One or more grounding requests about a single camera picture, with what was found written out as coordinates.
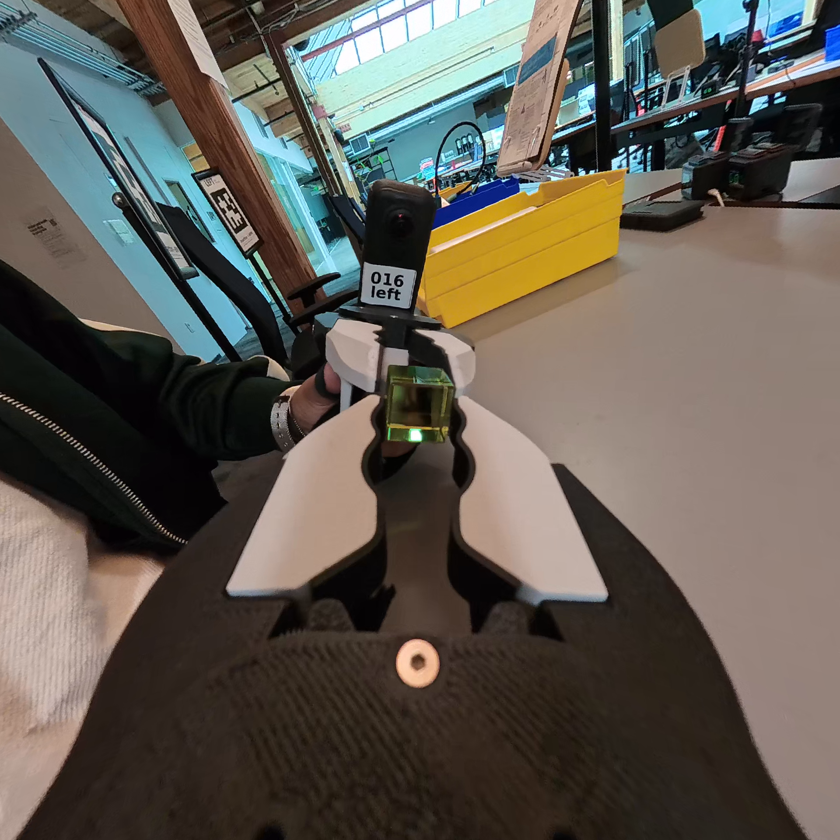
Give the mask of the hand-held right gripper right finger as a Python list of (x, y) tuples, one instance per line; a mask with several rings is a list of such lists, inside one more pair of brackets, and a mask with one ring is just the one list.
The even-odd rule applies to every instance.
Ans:
[(606, 584), (553, 466), (527, 436), (467, 396), (450, 428), (457, 489), (448, 578), (470, 607), (604, 603)]

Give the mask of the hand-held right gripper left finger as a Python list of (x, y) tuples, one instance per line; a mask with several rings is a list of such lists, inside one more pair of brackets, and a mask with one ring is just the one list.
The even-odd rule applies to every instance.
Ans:
[(384, 516), (371, 458), (382, 399), (368, 395), (306, 436), (286, 457), (226, 594), (358, 607), (386, 572)]

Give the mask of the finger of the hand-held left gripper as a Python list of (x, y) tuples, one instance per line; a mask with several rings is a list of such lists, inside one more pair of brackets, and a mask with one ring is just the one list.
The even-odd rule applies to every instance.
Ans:
[(414, 330), (408, 337), (409, 363), (444, 371), (455, 387), (455, 398), (465, 396), (476, 376), (472, 344), (447, 330)]
[(382, 326), (354, 319), (339, 319), (327, 333), (327, 362), (339, 377), (341, 396), (356, 389), (366, 395), (382, 396)]

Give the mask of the clear green cube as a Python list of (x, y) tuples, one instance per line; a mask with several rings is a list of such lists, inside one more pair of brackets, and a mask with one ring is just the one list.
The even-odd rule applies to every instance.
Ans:
[(455, 386), (436, 367), (388, 367), (385, 432), (389, 443), (442, 444), (448, 437)]

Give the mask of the person's left forearm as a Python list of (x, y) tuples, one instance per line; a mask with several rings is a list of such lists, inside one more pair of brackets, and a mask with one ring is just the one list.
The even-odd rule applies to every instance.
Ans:
[(211, 460), (277, 448), (270, 410), (294, 382), (278, 378), (272, 360), (213, 364), (176, 352), (160, 335), (103, 330), (80, 319), (63, 330), (74, 377), (137, 430)]

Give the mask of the person's left hand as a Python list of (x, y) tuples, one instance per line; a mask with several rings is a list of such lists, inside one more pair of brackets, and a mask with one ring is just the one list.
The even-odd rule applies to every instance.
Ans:
[(341, 391), (342, 381), (330, 363), (299, 385), (291, 408), (303, 432), (310, 434), (333, 409), (340, 407)]

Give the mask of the silver wristwatch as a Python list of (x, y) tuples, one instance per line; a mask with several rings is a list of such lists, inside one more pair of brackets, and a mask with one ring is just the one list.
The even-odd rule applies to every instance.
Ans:
[(277, 449), (284, 456), (287, 456), (307, 436), (307, 433), (299, 427), (291, 408), (291, 401), (297, 389), (294, 386), (279, 394), (269, 414), (272, 436)]

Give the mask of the blue plastic bin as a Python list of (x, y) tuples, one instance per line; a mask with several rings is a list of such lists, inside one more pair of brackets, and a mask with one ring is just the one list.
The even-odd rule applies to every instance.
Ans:
[(442, 205), (434, 216), (433, 229), (451, 224), (520, 192), (519, 180), (512, 176), (504, 180), (485, 183), (475, 189), (452, 195), (448, 204)]

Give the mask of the black marker sign board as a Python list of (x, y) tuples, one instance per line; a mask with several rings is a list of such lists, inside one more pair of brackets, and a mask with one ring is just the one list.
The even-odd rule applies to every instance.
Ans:
[(192, 178), (234, 240), (239, 252), (246, 259), (251, 259), (263, 245), (262, 238), (221, 172), (216, 168), (206, 169), (193, 173)]

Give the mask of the wooden pillar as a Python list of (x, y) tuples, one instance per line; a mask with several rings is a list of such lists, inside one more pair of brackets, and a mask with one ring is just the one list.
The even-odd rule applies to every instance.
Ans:
[(259, 254), (285, 298), (316, 272), (228, 96), (198, 69), (167, 1), (119, 1), (143, 52), (163, 82), (211, 168), (220, 171), (262, 238)]

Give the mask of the brown cardboard sheet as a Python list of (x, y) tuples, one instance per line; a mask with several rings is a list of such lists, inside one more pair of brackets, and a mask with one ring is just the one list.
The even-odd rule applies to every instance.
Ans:
[(565, 52), (582, 1), (538, 1), (507, 110), (497, 176), (537, 171), (547, 160), (569, 73)]

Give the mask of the black flat pad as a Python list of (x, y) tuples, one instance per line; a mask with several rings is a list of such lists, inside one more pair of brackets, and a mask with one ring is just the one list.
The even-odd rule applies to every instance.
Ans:
[(638, 201), (623, 208), (621, 229), (666, 233), (703, 218), (703, 201)]

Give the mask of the black framed poster stand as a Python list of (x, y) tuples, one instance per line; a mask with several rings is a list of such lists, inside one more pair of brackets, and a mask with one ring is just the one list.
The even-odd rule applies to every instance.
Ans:
[(197, 269), (119, 147), (109, 126), (46, 59), (38, 58), (38, 65), (115, 184), (112, 203), (126, 217), (172, 282), (178, 287), (188, 287), (189, 280), (197, 277)]

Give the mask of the black charging dock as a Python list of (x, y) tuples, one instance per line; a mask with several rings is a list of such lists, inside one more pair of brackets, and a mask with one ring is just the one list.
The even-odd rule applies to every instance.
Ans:
[(681, 195), (699, 201), (717, 190), (733, 200), (751, 202), (782, 194), (795, 153), (788, 143), (761, 142), (737, 152), (696, 155), (683, 165)]

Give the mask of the beige chair back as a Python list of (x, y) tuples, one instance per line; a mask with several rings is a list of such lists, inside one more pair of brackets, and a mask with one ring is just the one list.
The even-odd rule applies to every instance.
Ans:
[(698, 68), (706, 58), (700, 12), (692, 1), (647, 1), (653, 17), (654, 52), (663, 78)]

